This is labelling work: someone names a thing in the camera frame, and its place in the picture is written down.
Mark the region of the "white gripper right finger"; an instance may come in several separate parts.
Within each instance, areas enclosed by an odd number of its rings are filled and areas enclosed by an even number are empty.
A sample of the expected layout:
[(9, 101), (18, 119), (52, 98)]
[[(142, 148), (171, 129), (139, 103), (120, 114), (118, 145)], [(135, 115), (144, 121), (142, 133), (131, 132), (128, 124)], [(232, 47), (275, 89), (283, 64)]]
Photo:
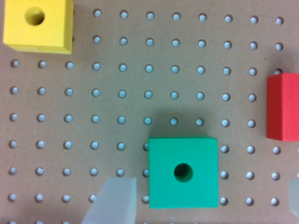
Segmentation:
[(293, 178), (290, 182), (289, 207), (296, 216), (299, 216), (299, 179), (298, 178)]

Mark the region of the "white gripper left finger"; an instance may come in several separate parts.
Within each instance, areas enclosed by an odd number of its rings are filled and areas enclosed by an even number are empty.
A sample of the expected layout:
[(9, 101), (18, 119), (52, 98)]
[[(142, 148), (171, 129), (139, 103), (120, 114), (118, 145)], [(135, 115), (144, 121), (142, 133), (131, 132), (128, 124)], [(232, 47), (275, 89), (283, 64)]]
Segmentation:
[(136, 178), (111, 177), (81, 224), (135, 224)]

